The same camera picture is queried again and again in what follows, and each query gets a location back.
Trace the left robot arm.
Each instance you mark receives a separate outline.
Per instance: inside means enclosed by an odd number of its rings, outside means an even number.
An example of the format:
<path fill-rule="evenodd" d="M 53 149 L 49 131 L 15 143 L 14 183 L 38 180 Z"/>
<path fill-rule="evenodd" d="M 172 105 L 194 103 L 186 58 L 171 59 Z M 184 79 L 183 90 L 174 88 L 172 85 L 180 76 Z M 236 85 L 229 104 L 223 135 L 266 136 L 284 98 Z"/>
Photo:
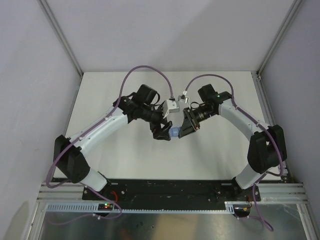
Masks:
<path fill-rule="evenodd" d="M 60 135 L 54 143 L 54 159 L 57 168 L 72 183 L 81 183 L 93 189 L 99 199 L 107 199 L 111 194 L 109 181 L 103 174 L 91 168 L 86 160 L 91 150 L 109 135 L 133 120 L 141 119 L 149 123 L 156 140 L 170 141 L 172 122 L 167 120 L 170 111 L 177 107 L 174 99 L 167 99 L 159 106 L 152 104 L 158 92 L 143 84 L 137 92 L 122 96 L 106 112 L 106 116 L 92 123 L 84 130 L 65 137 Z"/>

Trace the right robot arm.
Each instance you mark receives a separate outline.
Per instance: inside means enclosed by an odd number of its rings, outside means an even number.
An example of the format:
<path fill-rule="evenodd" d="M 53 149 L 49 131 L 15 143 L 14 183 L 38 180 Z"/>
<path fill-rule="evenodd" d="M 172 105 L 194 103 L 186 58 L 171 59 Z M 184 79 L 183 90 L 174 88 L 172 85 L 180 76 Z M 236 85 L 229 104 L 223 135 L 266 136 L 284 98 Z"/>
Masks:
<path fill-rule="evenodd" d="M 202 100 L 197 108 L 183 109 L 183 122 L 178 138 L 183 138 L 200 129 L 200 123 L 219 115 L 235 126 L 249 141 L 247 152 L 248 164 L 236 177 L 231 187 L 232 197 L 238 201 L 249 195 L 249 188 L 262 176 L 269 174 L 271 168 L 277 166 L 282 171 L 283 162 L 287 159 L 287 149 L 283 129 L 279 125 L 269 125 L 257 120 L 235 106 L 232 95 L 227 92 L 218 93 L 211 84 L 198 90 Z"/>

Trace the blue pill organizer box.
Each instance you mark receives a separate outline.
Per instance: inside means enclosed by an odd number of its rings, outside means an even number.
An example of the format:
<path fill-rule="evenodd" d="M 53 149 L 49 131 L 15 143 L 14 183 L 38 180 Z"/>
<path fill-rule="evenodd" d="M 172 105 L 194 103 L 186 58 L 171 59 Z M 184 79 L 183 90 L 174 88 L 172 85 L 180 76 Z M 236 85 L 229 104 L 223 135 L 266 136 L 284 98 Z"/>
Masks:
<path fill-rule="evenodd" d="M 171 138 L 178 138 L 181 128 L 180 127 L 171 127 L 169 129 L 169 135 Z"/>

